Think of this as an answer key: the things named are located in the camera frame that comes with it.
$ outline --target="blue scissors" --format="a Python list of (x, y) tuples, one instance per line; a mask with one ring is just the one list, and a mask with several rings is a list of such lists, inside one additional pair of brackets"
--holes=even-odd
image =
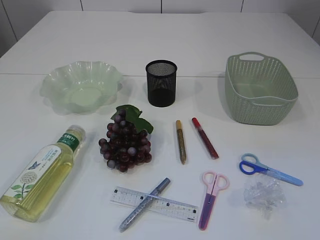
[[(255, 160), (255, 162), (246, 160), (246, 157), (253, 158)], [(271, 167), (268, 167), (267, 165), (262, 164), (259, 161), (258, 157), (252, 153), (243, 154), (241, 157), (241, 160), (242, 161), (240, 162), (239, 167), (240, 167), (241, 172), (243, 172), (244, 174), (252, 175), (254, 173), (262, 173), (262, 174), (266, 174), (269, 176), (276, 176), (280, 180), (285, 181), (290, 184), (294, 184), (296, 186), (302, 186), (304, 184), (304, 182), (298, 178), (295, 178), (293, 176), (290, 176), (288, 174), (285, 174), (281, 171), (275, 170)], [(253, 171), (244, 170), (243, 165), (252, 168)]]

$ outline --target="blue scissors handle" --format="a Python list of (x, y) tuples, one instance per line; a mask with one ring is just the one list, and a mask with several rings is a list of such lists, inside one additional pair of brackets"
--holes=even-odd
[[(247, 161), (246, 157), (254, 158), (255, 162)], [(252, 154), (252, 153), (243, 154), (242, 157), (241, 157), (241, 160), (242, 161), (239, 164), (239, 168), (240, 168), (241, 172), (243, 172), (246, 175), (252, 175), (254, 173), (260, 173), (260, 172), (268, 170), (268, 167), (263, 165), (263, 164), (261, 164), (259, 162), (258, 157), (256, 155)], [(246, 171), (246, 170), (244, 170), (243, 165), (248, 166), (248, 167), (252, 168), (253, 170), (252, 171)]]

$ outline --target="crumpled plastic bag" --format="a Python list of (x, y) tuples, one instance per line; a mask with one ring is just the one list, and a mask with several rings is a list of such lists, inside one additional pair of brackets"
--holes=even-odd
[(267, 220), (270, 219), (274, 210), (286, 203), (278, 176), (261, 173), (250, 176), (244, 185), (243, 195), (246, 205), (261, 211), (262, 216)]

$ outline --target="red glitter pen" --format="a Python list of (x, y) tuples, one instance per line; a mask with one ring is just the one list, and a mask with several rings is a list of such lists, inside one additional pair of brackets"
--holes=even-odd
[(218, 159), (219, 158), (218, 153), (216, 152), (214, 146), (212, 146), (209, 138), (207, 137), (205, 131), (202, 129), (198, 120), (194, 117), (194, 118), (192, 118), (192, 122), (193, 122), (193, 125), (195, 126), (195, 128), (198, 130), (198, 133), (199, 133), (200, 137), (202, 138), (202, 141), (203, 141), (206, 149), (208, 149), (208, 152), (209, 152), (210, 156), (212, 157), (212, 159)]

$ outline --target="grape leaf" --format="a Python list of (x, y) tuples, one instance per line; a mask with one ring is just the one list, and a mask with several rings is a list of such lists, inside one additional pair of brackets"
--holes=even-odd
[(134, 125), (138, 133), (140, 133), (142, 130), (146, 130), (149, 134), (151, 134), (154, 130), (154, 127), (144, 118), (138, 118), (134, 122)]
[(26, 186), (24, 189), (32, 189), (33, 186), (34, 186), (34, 184), (30, 184), (30, 185)]
[(22, 186), (20, 186), (20, 185), (14, 185), (11, 187), (12, 190), (17, 190), (17, 189), (21, 189), (21, 188), (22, 188)]
[(126, 104), (126, 105), (121, 105), (116, 107), (116, 113), (113, 114), (111, 117), (112, 120), (115, 120), (115, 116), (119, 114), (119, 111), (121, 109), (124, 109), (126, 112), (132, 111), (132, 113), (135, 114), (137, 118), (142, 114), (142, 111), (140, 111), (139, 108), (130, 104)]
[(20, 199), (22, 197), (22, 194), (21, 193), (18, 193), (16, 195), (13, 196), (15, 199)]
[(139, 108), (133, 106), (133, 105), (130, 105), (130, 104), (126, 104), (126, 105), (121, 105), (121, 106), (117, 106), (115, 108), (117, 111), (119, 111), (120, 109), (125, 109), (125, 111), (127, 111), (128, 109), (132, 109), (136, 115), (139, 117), (141, 114), (142, 114), (142, 111), (139, 110)]
[(146, 130), (149, 134), (152, 133), (154, 127), (147, 120), (139, 118), (142, 111), (130, 104), (118, 106), (116, 108), (116, 113), (111, 117), (112, 120), (115, 120), (115, 116), (121, 109), (125, 109), (125, 120), (134, 124), (138, 133), (140, 133), (142, 130)]

